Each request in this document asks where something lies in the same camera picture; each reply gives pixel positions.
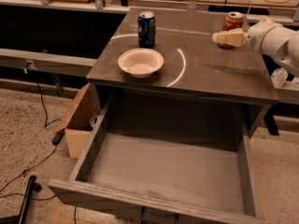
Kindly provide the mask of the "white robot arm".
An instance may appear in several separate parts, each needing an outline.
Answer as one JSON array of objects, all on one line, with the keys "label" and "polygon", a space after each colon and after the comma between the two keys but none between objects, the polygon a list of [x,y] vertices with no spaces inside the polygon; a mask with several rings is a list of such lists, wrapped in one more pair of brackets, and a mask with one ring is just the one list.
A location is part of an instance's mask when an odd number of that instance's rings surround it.
[{"label": "white robot arm", "polygon": [[241,28],[221,31],[212,35],[215,43],[233,47],[247,46],[267,55],[288,73],[299,77],[299,31],[284,27],[261,16],[260,20],[244,32]]}]

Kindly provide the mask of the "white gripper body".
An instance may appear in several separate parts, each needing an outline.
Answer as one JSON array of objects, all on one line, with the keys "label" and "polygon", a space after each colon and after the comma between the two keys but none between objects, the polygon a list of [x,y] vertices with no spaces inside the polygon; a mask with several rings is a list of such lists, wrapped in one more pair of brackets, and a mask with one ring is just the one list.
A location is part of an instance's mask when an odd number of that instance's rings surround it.
[{"label": "white gripper body", "polygon": [[276,32],[281,27],[281,24],[261,16],[260,20],[247,31],[247,47],[261,54],[276,51],[278,43]]}]

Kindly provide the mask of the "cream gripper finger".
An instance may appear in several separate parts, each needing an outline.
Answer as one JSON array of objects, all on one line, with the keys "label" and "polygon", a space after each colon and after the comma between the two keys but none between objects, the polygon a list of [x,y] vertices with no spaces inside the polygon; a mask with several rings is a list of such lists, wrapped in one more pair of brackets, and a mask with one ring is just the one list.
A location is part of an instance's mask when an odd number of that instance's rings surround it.
[{"label": "cream gripper finger", "polygon": [[229,31],[214,33],[212,40],[222,45],[242,47],[246,44],[247,34],[241,28],[235,28]]}]

